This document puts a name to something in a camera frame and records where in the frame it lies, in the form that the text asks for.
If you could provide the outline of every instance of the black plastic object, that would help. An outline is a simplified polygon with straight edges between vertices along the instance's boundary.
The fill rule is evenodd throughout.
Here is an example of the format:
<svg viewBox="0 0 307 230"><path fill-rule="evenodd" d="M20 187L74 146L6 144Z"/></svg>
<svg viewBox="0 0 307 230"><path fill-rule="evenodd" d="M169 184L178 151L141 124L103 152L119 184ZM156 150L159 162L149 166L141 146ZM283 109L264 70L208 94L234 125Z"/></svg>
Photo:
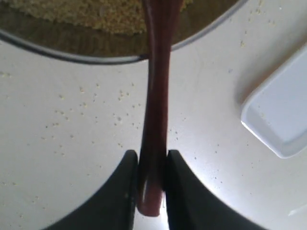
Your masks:
<svg viewBox="0 0 307 230"><path fill-rule="evenodd" d="M107 182L81 207L46 230L131 230L138 156L129 150Z"/></svg>
<svg viewBox="0 0 307 230"><path fill-rule="evenodd" d="M215 197L176 150L167 156L165 192L171 230L263 230Z"/></svg>
<svg viewBox="0 0 307 230"><path fill-rule="evenodd" d="M132 230L137 164L135 151L127 151L92 198L45 230ZM176 150L167 156L165 192L170 230L264 230L215 197Z"/></svg>

